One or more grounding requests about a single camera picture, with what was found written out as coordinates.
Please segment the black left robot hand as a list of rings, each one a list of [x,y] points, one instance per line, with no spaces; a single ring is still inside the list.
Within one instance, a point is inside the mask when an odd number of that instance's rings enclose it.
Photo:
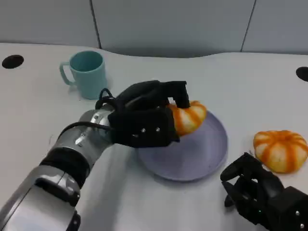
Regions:
[[[123,109],[144,111],[167,107],[172,98],[179,108],[190,107],[186,81],[160,82],[158,80],[135,83],[121,92],[115,99]]]

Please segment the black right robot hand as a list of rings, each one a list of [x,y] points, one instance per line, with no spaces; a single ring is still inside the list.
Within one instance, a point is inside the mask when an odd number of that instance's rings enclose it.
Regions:
[[[251,223],[271,229],[267,217],[268,201],[284,190],[277,176],[245,152],[222,171],[220,180],[227,192],[226,208],[235,207]]]

